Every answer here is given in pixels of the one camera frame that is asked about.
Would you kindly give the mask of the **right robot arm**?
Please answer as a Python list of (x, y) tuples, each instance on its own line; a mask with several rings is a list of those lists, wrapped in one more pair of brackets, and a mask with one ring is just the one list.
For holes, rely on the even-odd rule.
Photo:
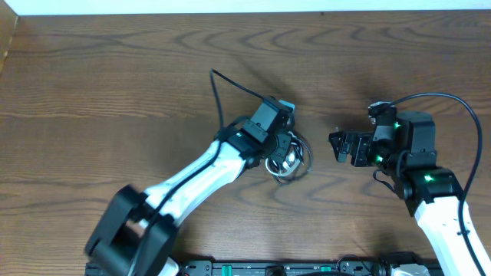
[(393, 180), (435, 252), (445, 275), (488, 275), (490, 259), (473, 227), (469, 209), (460, 207), (463, 189), (455, 174), (437, 165), (436, 127), (430, 114), (386, 112), (373, 133), (339, 131), (329, 142), (340, 163), (375, 166)]

